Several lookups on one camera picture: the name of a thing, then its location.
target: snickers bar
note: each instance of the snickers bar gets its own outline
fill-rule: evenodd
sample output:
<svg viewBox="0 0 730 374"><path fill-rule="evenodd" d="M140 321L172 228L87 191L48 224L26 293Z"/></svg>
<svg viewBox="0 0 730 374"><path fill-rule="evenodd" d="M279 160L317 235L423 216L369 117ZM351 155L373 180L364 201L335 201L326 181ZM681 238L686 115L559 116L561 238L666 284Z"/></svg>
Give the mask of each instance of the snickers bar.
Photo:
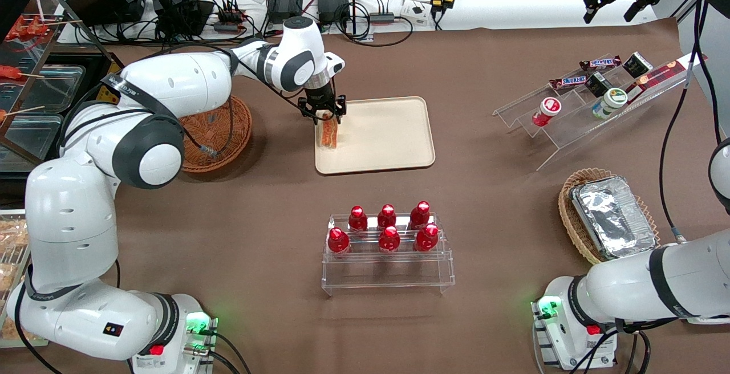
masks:
<svg viewBox="0 0 730 374"><path fill-rule="evenodd" d="M563 88L569 88L570 86L578 86L586 84L587 76L573 76L572 78L555 79L550 81L550 87L556 91Z"/></svg>
<svg viewBox="0 0 730 374"><path fill-rule="evenodd" d="M604 70L605 68L621 66L621 58L615 56L613 59L584 60L579 64L581 65L581 69L586 72L591 70Z"/></svg>

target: clear acrylic stand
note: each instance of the clear acrylic stand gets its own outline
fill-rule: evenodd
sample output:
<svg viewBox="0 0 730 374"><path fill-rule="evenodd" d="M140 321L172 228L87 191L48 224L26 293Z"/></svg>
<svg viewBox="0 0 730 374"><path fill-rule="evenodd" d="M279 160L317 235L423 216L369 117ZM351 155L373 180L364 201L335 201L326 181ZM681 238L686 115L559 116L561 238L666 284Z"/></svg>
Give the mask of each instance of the clear acrylic stand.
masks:
<svg viewBox="0 0 730 374"><path fill-rule="evenodd" d="M606 54L599 59L612 57L612 55ZM631 83L636 81L636 78L633 78L623 67L615 67L599 72L615 88L626 89ZM586 72L574 70L561 78L568 78L581 73ZM603 134L605 131L616 127L621 122L636 119L636 117L641 116L648 110L648 107L642 106L660 94L680 85L686 80L686 77L686 73L681 73L680 75L675 75L665 80L657 86L649 88L630 105L613 112L609 119L605 120L598 119L593 115L591 109L599 99L584 85L569 91L555 91L550 85L545 85L506 106L500 107L492 115L501 117L504 124L509 128L515 128L517 125L521 125L522 129L532 138L535 138L541 133L548 138L550 143L555 147L555 151L537 167L537 170L540 170L545 165L573 153L573 151L591 142L591 140ZM549 124L544 125L544 127L537 127L532 124L532 115L537 112L542 99L548 96L559 99L562 109L556 117L550 120Z"/></svg>
<svg viewBox="0 0 730 374"><path fill-rule="evenodd" d="M327 234L322 259L322 289L330 296L336 288L375 287L438 287L441 293L456 283L453 256L436 213L433 223L439 227L439 242L430 251L413 250L417 231L409 229L410 216L399 213L396 228L401 236L397 252L381 253L378 246L378 215L368 214L368 231L350 231L349 215L333 215L328 231L339 227L350 236L351 252L334 254L327 247Z"/></svg>

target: wicker basket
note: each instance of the wicker basket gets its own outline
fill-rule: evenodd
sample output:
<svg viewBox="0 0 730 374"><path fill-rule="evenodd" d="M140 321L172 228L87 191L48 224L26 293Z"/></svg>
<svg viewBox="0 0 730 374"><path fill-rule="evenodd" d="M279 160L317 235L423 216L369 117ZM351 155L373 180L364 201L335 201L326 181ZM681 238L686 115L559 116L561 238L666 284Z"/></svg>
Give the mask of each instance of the wicker basket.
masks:
<svg viewBox="0 0 730 374"><path fill-rule="evenodd" d="M188 173L211 172L227 165L241 154L251 138L251 112L246 104L235 96L230 102L213 111L181 117L180 124L200 145L213 151L221 150L229 137L230 107L233 106L233 135L230 144L222 153L206 153L201 151L185 136L185 161L182 171Z"/></svg>
<svg viewBox="0 0 730 374"><path fill-rule="evenodd" d="M563 189L560 190L560 196L558 197L558 210L560 210L560 217L563 219L563 225L568 231L568 236L570 236L570 239L573 241L573 245L576 246L576 249L578 249L583 257L586 257L592 265L605 262L605 259L603 259L598 252L593 239L591 239L589 232L586 230L586 226L581 220L581 216L578 215L578 212L573 206L573 201L570 199L570 189L572 189L575 185L599 181L600 179L610 176L612 176L611 172L604 169L581 169L568 177L568 180L566 180L565 184L563 184ZM639 203L639 207L641 207L642 212L644 212L644 216L646 216L646 219L649 221L649 225L651 226L652 231L654 231L654 236L656 236L657 241L659 241L659 233L656 231L656 224L654 224L654 219L651 218L649 208L646 207L640 197L637 195L634 195L634 197L636 198L636 202Z"/></svg>

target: jar lid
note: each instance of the jar lid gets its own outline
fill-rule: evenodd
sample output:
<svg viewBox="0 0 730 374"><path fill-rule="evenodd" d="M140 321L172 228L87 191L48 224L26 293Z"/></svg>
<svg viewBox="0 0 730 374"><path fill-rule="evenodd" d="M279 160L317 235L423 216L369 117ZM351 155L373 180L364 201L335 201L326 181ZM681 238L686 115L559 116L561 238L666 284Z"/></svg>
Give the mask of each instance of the jar lid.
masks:
<svg viewBox="0 0 730 374"><path fill-rule="evenodd" d="M540 102L540 112L548 116L557 115L562 108L560 101L554 97L546 97Z"/></svg>
<svg viewBox="0 0 730 374"><path fill-rule="evenodd" d="M614 109L618 109L619 107L626 104L626 101L628 101L628 95L626 94L626 91L620 88L610 88L605 95L603 95L603 100L608 104L610 107L613 107Z"/></svg>

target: brown table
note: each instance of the brown table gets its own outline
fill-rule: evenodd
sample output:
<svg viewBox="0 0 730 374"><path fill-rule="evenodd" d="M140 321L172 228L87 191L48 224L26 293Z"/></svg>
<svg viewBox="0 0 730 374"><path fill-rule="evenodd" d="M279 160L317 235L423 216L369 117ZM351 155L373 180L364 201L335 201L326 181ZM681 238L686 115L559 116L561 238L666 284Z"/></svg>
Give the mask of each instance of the brown table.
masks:
<svg viewBox="0 0 730 374"><path fill-rule="evenodd" d="M535 374L529 301L553 278L589 269L556 205L564 180L583 167L626 176L654 213L663 241L670 241L657 169L678 90L657 99L641 119L540 172L534 171L544 157L540 148L491 113L595 55L640 50L655 64L677 59L673 21L420 32L379 49L338 36L325 41L327 50L348 62L337 88L349 99L425 98L433 166L320 176L311 123L263 85L238 78L233 93L245 99L254 119L244 156L204 181L180 176L161 190L122 187L117 195L122 288L195 296L221 318L221 332L239 346L254 374ZM151 50L115 52L132 62ZM709 104L693 85L675 125L666 172L668 204L688 239L730 226L707 179L712 149ZM320 277L329 215L355 204L373 211L385 202L409 210L423 199L446 226L456 286L444 296L435 288L394 288L328 298ZM113 273L107 282L113 283ZM683 322L652 330L651 372L727 372L727 332ZM600 372L623 372L631 340L619 343L619 365ZM127 372L119 361L57 345L41 353L67 374ZM27 351L0 351L0 372L44 368Z"/></svg>

